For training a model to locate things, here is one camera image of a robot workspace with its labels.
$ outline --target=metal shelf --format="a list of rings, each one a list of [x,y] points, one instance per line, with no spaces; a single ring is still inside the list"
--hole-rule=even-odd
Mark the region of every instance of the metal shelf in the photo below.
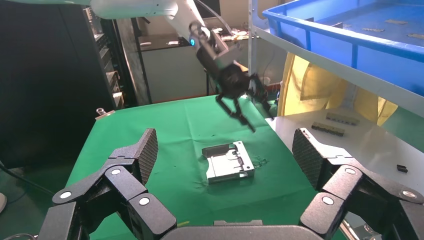
[[[260,19],[257,15],[258,0],[249,0],[249,30],[254,35],[266,40],[269,43],[280,47],[287,52],[293,53],[323,69],[326,69],[348,82],[370,91],[386,100],[397,104],[421,117],[424,117],[424,97],[387,82],[381,78],[369,75],[356,70],[350,66],[335,62],[326,57],[315,54],[290,43],[278,36],[275,36],[267,29],[268,21]],[[256,38],[249,38],[249,73],[254,73],[256,69]]]

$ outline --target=white robotic arm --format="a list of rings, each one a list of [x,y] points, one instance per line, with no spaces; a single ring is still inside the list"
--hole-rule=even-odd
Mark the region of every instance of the white robotic arm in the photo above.
[[[207,72],[212,76],[221,93],[216,101],[227,114],[238,119],[243,125],[254,127],[243,116],[238,97],[248,94],[262,104],[269,116],[268,93],[257,74],[252,76],[242,72],[235,64],[241,56],[239,44],[228,47],[221,37],[205,27],[194,0],[10,0],[27,4],[77,4],[91,6],[93,12],[103,19],[123,19],[135,17],[164,16],[196,48],[196,56]],[[236,111],[222,101],[222,98],[234,101]]]

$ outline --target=green tablecloth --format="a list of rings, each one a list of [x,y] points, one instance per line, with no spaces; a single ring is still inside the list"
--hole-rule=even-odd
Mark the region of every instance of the green tablecloth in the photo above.
[[[214,96],[119,110],[96,122],[67,184],[94,173],[114,149],[134,144],[146,128],[155,128],[159,152],[146,186],[178,223],[260,219],[265,225],[297,225],[316,192],[254,105],[247,99],[240,99],[240,105],[255,133],[229,118]],[[208,185],[202,148],[235,141],[243,141],[256,165],[254,178]],[[134,237],[113,214],[91,239]]]

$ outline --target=table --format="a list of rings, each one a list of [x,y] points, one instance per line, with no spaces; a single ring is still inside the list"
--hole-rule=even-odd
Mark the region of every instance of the table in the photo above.
[[[358,126],[350,126],[326,120],[328,112],[337,113],[360,120]],[[279,116],[266,121],[290,149],[293,146],[293,134],[297,128],[307,128],[321,143],[346,149],[368,170],[403,184],[424,194],[424,153],[397,138],[391,133],[362,117],[359,113],[344,109],[324,109],[288,116]],[[339,137],[311,128],[313,122],[319,122],[345,130]],[[408,173],[397,170],[396,165],[404,165]],[[364,222],[349,213],[348,222],[355,228]]]
[[[212,225],[214,220],[261,219],[265,225],[297,225],[316,191],[254,105],[240,99],[240,106],[256,127],[255,133],[229,118],[215,96],[118,110],[95,123],[67,184],[95,172],[115,148],[131,145],[146,128],[155,128],[159,152],[146,187],[178,223],[195,226]],[[202,148],[234,141],[244,143],[256,166],[254,178],[208,185]],[[344,236],[337,232],[335,237]],[[113,214],[91,239],[134,237]]]

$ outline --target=blue plastic bin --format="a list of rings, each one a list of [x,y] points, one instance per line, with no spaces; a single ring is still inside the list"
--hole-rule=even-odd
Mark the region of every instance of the blue plastic bin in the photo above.
[[[424,97],[424,0],[295,0],[263,15],[273,35]]]

